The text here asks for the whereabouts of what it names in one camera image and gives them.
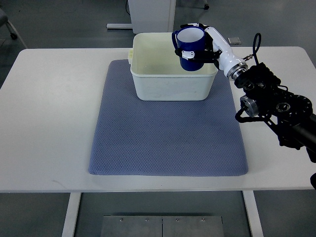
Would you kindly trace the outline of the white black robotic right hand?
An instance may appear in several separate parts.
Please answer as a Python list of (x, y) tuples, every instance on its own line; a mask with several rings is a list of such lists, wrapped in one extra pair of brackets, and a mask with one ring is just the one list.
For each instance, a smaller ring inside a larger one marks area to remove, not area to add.
[(214, 64), (231, 80), (237, 79), (248, 69), (245, 60), (234, 55), (230, 45), (215, 28), (202, 23), (189, 23), (180, 26), (180, 29), (190, 25), (201, 27), (205, 31), (205, 50), (196, 51), (191, 61), (200, 62), (203, 65)]

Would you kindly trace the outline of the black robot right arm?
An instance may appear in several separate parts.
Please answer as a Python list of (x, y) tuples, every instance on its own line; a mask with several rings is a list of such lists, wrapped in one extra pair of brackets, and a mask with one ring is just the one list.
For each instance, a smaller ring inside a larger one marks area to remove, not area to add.
[(263, 121), (278, 137), (279, 144), (289, 148), (305, 147), (311, 162), (316, 161), (316, 116), (310, 99), (296, 95), (281, 85), (281, 80), (263, 63), (257, 52), (261, 34), (254, 37), (252, 54), (255, 65), (233, 73), (234, 84), (243, 89), (240, 123)]

